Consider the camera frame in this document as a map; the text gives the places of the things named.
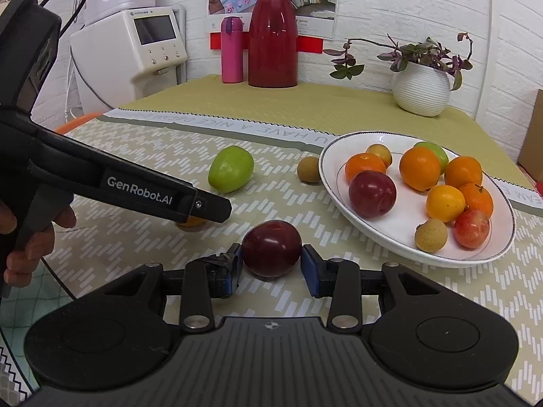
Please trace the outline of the person's left hand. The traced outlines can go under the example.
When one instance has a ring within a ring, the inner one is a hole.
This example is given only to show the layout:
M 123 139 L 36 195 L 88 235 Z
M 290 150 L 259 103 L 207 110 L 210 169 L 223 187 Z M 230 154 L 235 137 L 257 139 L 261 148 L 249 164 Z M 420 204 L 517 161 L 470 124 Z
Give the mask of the person's left hand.
M 73 209 L 64 208 L 54 219 L 54 222 L 62 228 L 73 228 L 76 224 L 76 216 Z M 13 232 L 17 227 L 17 219 L 1 201 L 1 234 Z M 40 259 L 53 251 L 55 232 L 53 224 L 42 231 L 34 233 L 21 250 L 8 254 L 4 281 L 15 288 L 24 288 L 29 285 L 32 274 L 36 270 Z

